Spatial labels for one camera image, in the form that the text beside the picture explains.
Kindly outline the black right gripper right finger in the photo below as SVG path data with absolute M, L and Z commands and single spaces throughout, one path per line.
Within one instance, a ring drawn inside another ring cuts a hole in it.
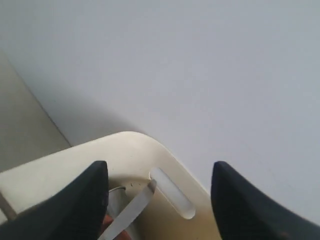
M 286 209 L 224 161 L 213 165 L 210 199 L 223 240 L 318 240 L 320 227 Z

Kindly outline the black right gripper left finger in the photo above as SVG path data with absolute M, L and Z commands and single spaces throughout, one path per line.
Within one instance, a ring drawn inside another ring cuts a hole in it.
M 108 167 L 93 162 L 70 184 L 0 227 L 2 240 L 96 240 L 109 197 Z

